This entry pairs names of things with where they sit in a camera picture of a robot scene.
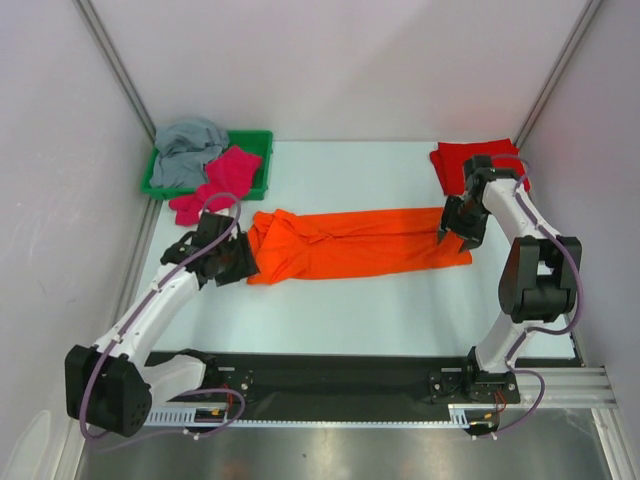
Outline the orange t-shirt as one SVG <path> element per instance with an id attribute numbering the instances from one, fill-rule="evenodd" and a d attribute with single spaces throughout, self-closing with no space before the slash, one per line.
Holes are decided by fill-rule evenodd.
<path id="1" fill-rule="evenodd" d="M 437 237 L 440 208 L 297 215 L 257 212 L 248 237 L 259 272 L 249 285 L 374 277 L 466 266 L 462 240 Z"/>

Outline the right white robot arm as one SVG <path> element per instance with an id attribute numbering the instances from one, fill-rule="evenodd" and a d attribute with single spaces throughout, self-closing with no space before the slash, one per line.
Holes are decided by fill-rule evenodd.
<path id="1" fill-rule="evenodd" d="M 560 329 L 550 325 L 581 313 L 581 242 L 543 218 L 529 198 L 524 174 L 495 161 L 476 154 L 464 162 L 463 192 L 448 196 L 437 240 L 455 236 L 462 241 L 460 250 L 469 252 L 482 245 L 489 218 L 496 219 L 510 243 L 498 284 L 501 312 L 471 348 L 460 373 L 431 379 L 434 398 L 487 403 L 516 390 L 516 360 L 523 347 L 536 334 L 570 333 L 574 321 Z"/>

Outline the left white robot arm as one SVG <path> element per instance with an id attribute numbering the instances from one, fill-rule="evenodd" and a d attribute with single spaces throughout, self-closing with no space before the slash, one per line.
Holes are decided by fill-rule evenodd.
<path id="1" fill-rule="evenodd" d="M 258 271 L 238 216 L 204 213 L 197 227 L 165 250 L 143 294 L 90 346 L 75 345 L 64 360 L 67 414 L 82 436 L 131 438 L 165 402 L 215 398 L 227 408 L 245 406 L 226 386 L 215 355 L 181 350 L 150 366 L 151 351 L 176 314 L 208 283 L 221 287 Z"/>

